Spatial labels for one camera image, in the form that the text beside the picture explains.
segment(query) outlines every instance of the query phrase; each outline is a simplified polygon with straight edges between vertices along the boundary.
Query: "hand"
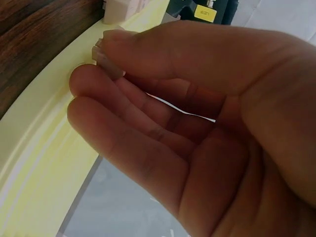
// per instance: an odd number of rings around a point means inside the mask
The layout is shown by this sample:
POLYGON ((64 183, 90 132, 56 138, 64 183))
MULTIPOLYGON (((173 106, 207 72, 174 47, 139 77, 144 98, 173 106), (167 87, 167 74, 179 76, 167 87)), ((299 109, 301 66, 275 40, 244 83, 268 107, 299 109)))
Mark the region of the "hand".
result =
POLYGON ((316 236, 313 46, 177 22, 102 47, 128 75, 77 68, 70 123, 191 236, 316 236))

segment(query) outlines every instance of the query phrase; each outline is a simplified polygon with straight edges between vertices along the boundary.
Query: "small beige object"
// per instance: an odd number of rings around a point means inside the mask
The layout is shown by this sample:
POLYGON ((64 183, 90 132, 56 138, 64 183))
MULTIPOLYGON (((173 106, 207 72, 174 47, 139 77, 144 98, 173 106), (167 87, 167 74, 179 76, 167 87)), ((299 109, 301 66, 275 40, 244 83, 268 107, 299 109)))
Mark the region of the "small beige object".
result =
POLYGON ((107 0, 103 18, 104 24, 117 24, 128 20, 137 13, 139 4, 142 1, 143 0, 107 0))
POLYGON ((103 68, 107 75, 112 80, 117 80, 125 76, 125 72, 111 62, 108 57, 103 53, 102 49, 99 47, 101 45, 102 39, 99 39, 96 46, 92 48, 92 59, 97 62, 97 65, 103 68))

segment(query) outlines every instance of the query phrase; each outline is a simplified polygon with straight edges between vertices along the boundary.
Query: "fingernail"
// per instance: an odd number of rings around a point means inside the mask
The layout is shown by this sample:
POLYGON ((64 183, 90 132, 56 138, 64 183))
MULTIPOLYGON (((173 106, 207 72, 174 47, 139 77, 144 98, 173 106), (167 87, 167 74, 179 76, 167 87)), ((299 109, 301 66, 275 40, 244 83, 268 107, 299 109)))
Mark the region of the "fingernail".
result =
POLYGON ((132 38, 136 32, 123 31, 123 30, 111 30, 103 32, 104 41, 121 41, 132 38))

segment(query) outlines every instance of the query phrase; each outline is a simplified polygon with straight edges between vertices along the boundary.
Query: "dark wood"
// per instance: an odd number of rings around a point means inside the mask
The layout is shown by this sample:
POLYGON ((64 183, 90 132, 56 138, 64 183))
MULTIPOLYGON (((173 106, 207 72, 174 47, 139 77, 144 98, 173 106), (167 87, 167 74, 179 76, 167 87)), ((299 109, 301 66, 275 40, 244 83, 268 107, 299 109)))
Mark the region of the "dark wood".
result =
POLYGON ((102 18, 102 3, 0 0, 0 118, 59 52, 102 18))

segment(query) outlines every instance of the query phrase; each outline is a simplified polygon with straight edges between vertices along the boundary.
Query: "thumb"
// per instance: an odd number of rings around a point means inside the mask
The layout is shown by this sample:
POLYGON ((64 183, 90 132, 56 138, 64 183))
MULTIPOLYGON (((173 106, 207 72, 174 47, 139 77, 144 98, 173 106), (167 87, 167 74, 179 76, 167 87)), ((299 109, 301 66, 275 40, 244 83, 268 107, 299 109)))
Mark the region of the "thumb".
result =
POLYGON ((178 21, 140 34, 108 31, 103 49, 133 76, 182 78, 240 94, 284 61, 293 41, 283 33, 178 21))

